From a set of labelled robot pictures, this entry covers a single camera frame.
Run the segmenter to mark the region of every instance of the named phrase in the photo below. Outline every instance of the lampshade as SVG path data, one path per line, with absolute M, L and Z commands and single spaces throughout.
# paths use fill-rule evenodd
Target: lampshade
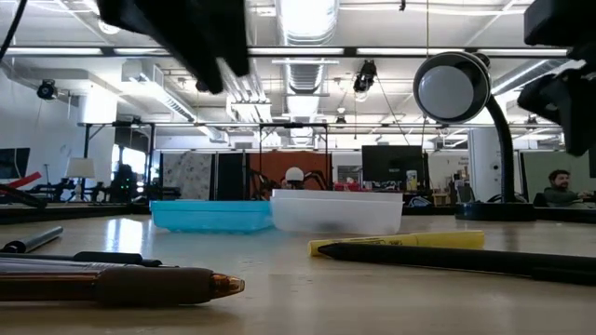
M 95 178 L 95 168 L 91 158 L 71 157 L 66 168 L 66 178 Z

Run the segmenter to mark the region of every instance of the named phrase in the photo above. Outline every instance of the wooden table surface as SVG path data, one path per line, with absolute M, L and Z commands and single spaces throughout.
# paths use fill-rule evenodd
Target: wooden table surface
M 0 243 L 55 225 L 39 253 L 141 252 L 246 280 L 245 292 L 196 307 L 102 309 L 86 303 L 1 303 L 0 334 L 520 334 L 596 332 L 596 288 L 306 256 L 325 235 L 172 234 L 149 217 L 0 226 Z M 401 231 L 481 229 L 486 248 L 596 256 L 596 226 L 404 217 Z

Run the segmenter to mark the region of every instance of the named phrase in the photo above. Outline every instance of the man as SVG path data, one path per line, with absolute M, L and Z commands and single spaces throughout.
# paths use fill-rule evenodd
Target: man
M 566 170 L 557 169 L 549 174 L 550 187 L 544 190 L 544 197 L 549 207 L 556 208 L 594 208 L 593 205 L 585 204 L 584 199 L 594 196 L 591 192 L 575 193 L 569 190 L 570 173 Z

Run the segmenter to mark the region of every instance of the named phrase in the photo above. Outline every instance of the desk lamp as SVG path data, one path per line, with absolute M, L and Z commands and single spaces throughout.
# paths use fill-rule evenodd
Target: desk lamp
M 74 194 L 76 194 L 76 198 L 85 201 L 85 179 L 95 178 L 93 159 L 71 157 L 68 161 L 68 168 L 66 168 L 66 176 L 64 177 L 79 179 L 74 188 Z
M 427 59 L 413 80 L 413 95 L 425 115 L 443 124 L 461 124 L 484 107 L 494 121 L 501 148 L 500 203 L 458 204 L 455 217 L 473 221 L 534 221 L 532 204 L 516 200 L 513 141 L 507 119 L 491 93 L 489 59 L 482 54 L 445 52 Z

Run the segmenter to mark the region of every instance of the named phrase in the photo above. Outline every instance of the security camera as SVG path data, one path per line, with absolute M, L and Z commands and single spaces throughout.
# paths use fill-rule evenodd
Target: security camera
M 360 68 L 356 80 L 354 81 L 354 91 L 356 93 L 366 93 L 374 84 L 376 77 L 376 65 L 374 60 L 365 60 Z
M 58 97 L 56 82 L 53 79 L 44 79 L 37 89 L 37 97 L 45 101 L 53 101 Z

